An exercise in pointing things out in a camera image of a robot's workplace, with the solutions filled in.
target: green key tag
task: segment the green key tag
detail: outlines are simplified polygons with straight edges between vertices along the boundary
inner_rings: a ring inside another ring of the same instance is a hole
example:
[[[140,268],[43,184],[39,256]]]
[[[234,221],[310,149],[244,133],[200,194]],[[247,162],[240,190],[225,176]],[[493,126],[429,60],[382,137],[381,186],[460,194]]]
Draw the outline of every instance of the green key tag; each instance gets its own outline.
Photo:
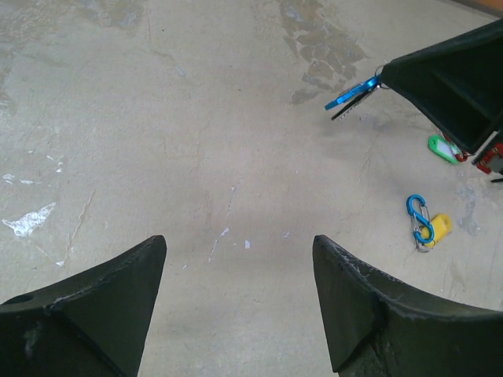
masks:
[[[449,143],[440,135],[432,135],[428,138],[428,148],[450,163],[459,163],[454,155],[459,152],[457,146]]]

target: gray floor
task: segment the gray floor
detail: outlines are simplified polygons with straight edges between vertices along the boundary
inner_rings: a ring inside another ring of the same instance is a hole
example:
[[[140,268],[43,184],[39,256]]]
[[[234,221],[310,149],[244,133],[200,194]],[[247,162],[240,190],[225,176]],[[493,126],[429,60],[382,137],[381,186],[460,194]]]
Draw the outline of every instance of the gray floor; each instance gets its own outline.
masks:
[[[501,185],[431,154],[391,91],[341,89],[491,21],[448,1],[2,0],[0,300],[169,246],[141,375],[329,376],[324,233],[442,297],[503,309]],[[453,231],[413,249],[405,199]]]

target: brown object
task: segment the brown object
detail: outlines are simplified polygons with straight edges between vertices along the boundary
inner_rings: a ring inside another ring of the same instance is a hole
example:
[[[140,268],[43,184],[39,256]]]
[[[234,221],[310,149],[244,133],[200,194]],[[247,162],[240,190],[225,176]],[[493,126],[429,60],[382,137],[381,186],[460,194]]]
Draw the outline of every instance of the brown object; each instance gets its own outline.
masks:
[[[454,0],[461,4],[503,18],[503,0]]]

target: blue carabiner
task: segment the blue carabiner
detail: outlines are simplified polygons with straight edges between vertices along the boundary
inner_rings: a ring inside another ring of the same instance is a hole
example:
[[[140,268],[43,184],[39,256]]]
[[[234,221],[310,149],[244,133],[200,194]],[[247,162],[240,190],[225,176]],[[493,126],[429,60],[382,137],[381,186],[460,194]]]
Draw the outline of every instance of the blue carabiner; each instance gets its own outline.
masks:
[[[421,195],[414,194],[409,196],[409,198],[407,199],[407,212],[411,217],[417,219],[430,232],[430,236],[425,240],[421,236],[421,232],[417,229],[414,229],[414,238],[420,243],[430,243],[435,238],[435,230],[433,229],[433,225],[431,225],[429,219],[427,220],[426,218],[424,218],[422,213],[416,211],[416,208],[414,208],[414,200],[417,200],[419,202],[420,207],[426,208],[426,200],[424,200]]]
[[[351,89],[348,91],[342,93],[340,96],[338,96],[335,100],[330,102],[325,106],[325,110],[330,110],[331,108],[334,108],[335,106],[338,106],[340,104],[343,104],[344,102],[348,102],[351,98],[358,96],[359,94],[362,94],[364,92],[367,92],[371,90],[372,88],[375,88],[380,84],[380,76],[375,75],[371,77],[368,80],[365,80],[364,82],[360,82],[356,86],[353,86]]]

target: green tag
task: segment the green tag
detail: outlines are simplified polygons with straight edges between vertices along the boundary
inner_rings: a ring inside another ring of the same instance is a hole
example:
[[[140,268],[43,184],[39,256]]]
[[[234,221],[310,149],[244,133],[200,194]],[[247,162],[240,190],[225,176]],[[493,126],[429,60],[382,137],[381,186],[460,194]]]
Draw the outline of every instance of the green tag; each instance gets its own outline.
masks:
[[[440,135],[432,135],[428,138],[428,148],[450,163],[459,163],[455,156],[456,153],[459,153],[457,146],[449,143]]]

